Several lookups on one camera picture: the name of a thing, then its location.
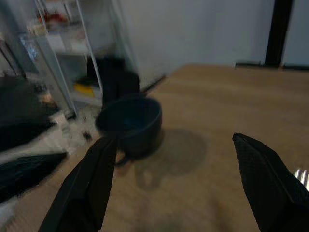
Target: shelf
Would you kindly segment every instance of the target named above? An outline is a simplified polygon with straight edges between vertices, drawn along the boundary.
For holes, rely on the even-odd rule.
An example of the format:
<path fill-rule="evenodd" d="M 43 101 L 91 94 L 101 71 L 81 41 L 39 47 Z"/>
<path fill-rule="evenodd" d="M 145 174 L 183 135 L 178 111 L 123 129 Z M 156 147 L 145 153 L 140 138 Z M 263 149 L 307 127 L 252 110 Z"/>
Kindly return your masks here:
<path fill-rule="evenodd" d="M 46 3 L 72 3 L 72 2 L 76 2 L 76 0 L 46 0 Z"/>
<path fill-rule="evenodd" d="M 48 34 L 57 34 L 57 33 L 64 33 L 66 31 L 72 30 L 84 30 L 83 25 L 80 21 L 73 21 L 73 22 L 58 22 L 58 23 L 46 23 L 47 27 L 54 27 L 55 29 L 48 29 Z"/>
<path fill-rule="evenodd" d="M 89 97 L 79 92 L 71 92 L 70 97 L 74 101 L 84 102 L 84 103 L 88 103 L 91 105 L 102 106 L 102 99 L 95 98 L 95 97 Z"/>
<path fill-rule="evenodd" d="M 112 44 L 107 47 L 99 48 L 96 50 L 93 50 L 93 54 L 95 57 L 102 57 L 104 55 L 107 55 L 111 52 L 114 52 L 116 49 L 116 45 Z M 80 56 L 80 55 L 90 55 L 90 51 L 54 51 L 57 55 L 65 55 L 65 56 Z"/>

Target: wooden table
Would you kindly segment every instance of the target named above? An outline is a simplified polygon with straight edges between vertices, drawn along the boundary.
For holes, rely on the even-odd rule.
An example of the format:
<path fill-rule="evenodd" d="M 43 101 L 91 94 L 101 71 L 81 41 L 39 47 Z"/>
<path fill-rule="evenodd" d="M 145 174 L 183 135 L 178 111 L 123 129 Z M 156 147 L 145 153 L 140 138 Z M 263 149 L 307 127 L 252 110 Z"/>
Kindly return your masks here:
<path fill-rule="evenodd" d="M 186 65 L 151 94 L 163 107 L 164 141 L 150 157 L 116 170 L 102 231 L 257 232 L 244 194 L 234 132 L 309 169 L 306 72 Z M 81 149 L 25 194 L 8 231 L 37 231 Z"/>

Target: white wall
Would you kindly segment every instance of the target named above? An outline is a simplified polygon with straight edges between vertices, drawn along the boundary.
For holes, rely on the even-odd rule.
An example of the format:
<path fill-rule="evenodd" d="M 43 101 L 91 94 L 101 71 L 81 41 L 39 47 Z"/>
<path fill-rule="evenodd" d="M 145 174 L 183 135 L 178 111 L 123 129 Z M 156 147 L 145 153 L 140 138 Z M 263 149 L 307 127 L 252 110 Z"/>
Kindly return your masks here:
<path fill-rule="evenodd" d="M 37 18 L 34 0 L 0 0 L 5 2 L 9 12 L 16 21 L 19 30 L 26 31 L 27 23 Z"/>
<path fill-rule="evenodd" d="M 287 33 L 283 63 L 309 65 L 309 1 L 296 0 Z"/>
<path fill-rule="evenodd" d="M 274 0 L 113 0 L 143 83 L 190 62 L 265 60 Z"/>

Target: white metal shelf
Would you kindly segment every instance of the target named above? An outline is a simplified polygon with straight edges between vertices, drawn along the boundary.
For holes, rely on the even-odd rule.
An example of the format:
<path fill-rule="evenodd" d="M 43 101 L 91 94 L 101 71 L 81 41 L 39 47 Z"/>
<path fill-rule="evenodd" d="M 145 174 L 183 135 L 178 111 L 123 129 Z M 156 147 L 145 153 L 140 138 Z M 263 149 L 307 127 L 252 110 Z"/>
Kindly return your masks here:
<path fill-rule="evenodd" d="M 109 46 L 95 49 L 92 52 L 96 57 L 102 57 L 106 54 L 114 52 L 115 49 L 116 49 L 116 44 L 113 43 Z M 84 55 L 90 56 L 91 55 L 89 50 L 88 51 L 73 51 L 73 50 L 57 51 L 57 50 L 54 50 L 54 52 L 57 55 L 64 55 L 64 56 L 84 56 Z"/>
<path fill-rule="evenodd" d="M 45 2 L 49 4 L 59 3 L 59 2 L 66 4 L 66 3 L 74 3 L 76 2 L 76 0 L 45 0 Z"/>
<path fill-rule="evenodd" d="M 48 34 L 64 33 L 66 31 L 83 29 L 81 21 L 66 22 L 66 23 L 46 23 L 46 27 L 57 27 L 57 29 L 47 29 Z"/>

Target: yellow object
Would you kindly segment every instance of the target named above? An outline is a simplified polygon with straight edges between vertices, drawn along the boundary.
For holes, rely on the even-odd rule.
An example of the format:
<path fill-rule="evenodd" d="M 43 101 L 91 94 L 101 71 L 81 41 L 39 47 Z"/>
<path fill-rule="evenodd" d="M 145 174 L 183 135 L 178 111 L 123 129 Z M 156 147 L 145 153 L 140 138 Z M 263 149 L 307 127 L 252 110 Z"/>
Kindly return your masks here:
<path fill-rule="evenodd" d="M 77 92 L 83 93 L 87 96 L 94 97 L 94 93 L 91 86 L 84 86 L 81 84 L 74 84 L 74 89 Z"/>

